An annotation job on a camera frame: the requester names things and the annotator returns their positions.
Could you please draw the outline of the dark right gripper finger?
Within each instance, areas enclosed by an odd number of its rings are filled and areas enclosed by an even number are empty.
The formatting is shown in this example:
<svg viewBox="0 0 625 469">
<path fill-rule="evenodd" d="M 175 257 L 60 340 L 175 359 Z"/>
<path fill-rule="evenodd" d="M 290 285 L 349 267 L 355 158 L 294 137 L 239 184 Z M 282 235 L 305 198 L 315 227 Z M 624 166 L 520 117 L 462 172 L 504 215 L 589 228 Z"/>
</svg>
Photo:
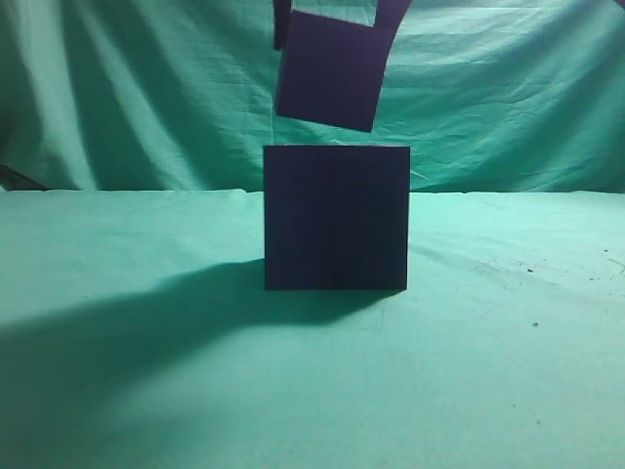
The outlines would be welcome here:
<svg viewBox="0 0 625 469">
<path fill-rule="evenodd" d="M 406 0 L 379 0 L 374 26 L 386 30 L 398 30 L 406 15 Z"/>
</svg>

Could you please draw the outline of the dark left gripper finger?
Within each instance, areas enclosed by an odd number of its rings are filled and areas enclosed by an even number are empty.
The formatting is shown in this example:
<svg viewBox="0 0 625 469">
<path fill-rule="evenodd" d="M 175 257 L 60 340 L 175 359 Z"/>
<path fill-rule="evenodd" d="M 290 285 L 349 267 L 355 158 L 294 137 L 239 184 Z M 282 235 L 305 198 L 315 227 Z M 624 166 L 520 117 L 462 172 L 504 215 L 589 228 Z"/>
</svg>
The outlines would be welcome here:
<svg viewBox="0 0 625 469">
<path fill-rule="evenodd" d="M 288 34 L 293 8 L 292 0 L 273 0 L 273 48 L 281 50 Z"/>
</svg>

